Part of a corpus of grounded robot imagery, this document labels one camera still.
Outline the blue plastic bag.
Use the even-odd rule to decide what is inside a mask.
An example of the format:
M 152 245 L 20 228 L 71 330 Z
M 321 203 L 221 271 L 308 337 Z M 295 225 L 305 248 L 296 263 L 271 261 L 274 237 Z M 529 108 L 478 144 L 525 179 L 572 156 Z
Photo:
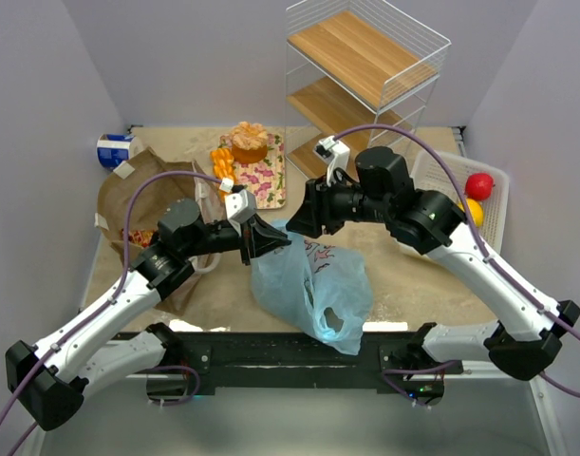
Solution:
M 358 354 L 374 304 L 363 256 L 292 233 L 283 219 L 271 225 L 290 245 L 252 262 L 257 304 L 337 352 Z

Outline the red snack packet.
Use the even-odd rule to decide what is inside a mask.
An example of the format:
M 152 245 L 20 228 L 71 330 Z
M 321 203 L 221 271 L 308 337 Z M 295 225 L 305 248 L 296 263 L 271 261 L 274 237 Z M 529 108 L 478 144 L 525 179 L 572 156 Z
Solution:
M 130 230 L 127 234 L 127 242 L 146 248 L 153 242 L 156 233 L 155 230 Z

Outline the brown paper grocery bag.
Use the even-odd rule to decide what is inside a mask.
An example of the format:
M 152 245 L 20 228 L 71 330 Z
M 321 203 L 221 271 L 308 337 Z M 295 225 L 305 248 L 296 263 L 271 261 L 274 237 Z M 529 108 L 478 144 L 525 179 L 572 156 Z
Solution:
M 123 259 L 122 230 L 129 201 L 145 181 L 169 171 L 201 174 L 203 169 L 197 161 L 165 161 L 148 147 L 115 168 L 102 184 L 97 199 L 96 226 L 119 259 Z M 196 201 L 204 221 L 225 218 L 216 183 L 174 176 L 157 180 L 140 193 L 131 212 L 129 229 L 132 232 L 155 231 L 170 204 L 185 198 Z

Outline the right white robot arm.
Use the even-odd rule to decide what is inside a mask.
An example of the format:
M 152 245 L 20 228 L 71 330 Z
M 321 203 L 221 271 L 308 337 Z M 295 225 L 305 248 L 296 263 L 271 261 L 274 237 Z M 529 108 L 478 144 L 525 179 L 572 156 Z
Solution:
M 528 381 L 555 359 L 561 338 L 580 316 L 572 301 L 535 290 L 471 229 L 446 195 L 415 187 L 403 156 L 376 146 L 356 159 L 357 180 L 337 169 L 339 180 L 308 180 L 288 231 L 308 238 L 333 235 L 346 222 L 378 222 L 400 244 L 451 272 L 496 316 L 480 325 L 423 325 L 393 354 L 395 365 L 420 369 L 450 361 L 489 361 Z

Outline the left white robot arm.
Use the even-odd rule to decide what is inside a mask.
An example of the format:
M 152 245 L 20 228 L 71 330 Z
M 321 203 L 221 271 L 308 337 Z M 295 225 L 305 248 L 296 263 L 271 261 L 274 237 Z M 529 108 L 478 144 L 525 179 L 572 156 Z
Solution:
M 290 245 L 288 236 L 259 217 L 250 194 L 232 194 L 228 219 L 207 223 L 192 199 L 174 202 L 150 245 L 87 310 L 59 331 L 5 353 L 9 391 L 45 430 L 67 422 L 109 369 L 92 357 L 137 315 L 155 307 L 195 273 L 192 257 L 237 251 L 244 264 Z

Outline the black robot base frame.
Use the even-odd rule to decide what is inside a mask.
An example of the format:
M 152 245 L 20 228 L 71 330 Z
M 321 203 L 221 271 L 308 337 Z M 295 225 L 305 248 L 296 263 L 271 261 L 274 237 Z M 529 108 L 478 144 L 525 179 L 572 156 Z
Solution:
M 458 362 L 433 361 L 417 344 L 419 332 L 366 332 L 356 355 L 342 354 L 299 332 L 173 332 L 162 323 L 148 332 L 166 349 L 160 380 L 150 392 L 165 397 L 182 389 L 214 395 L 224 389 L 405 390 L 430 402 L 444 385 L 437 373 L 460 374 Z

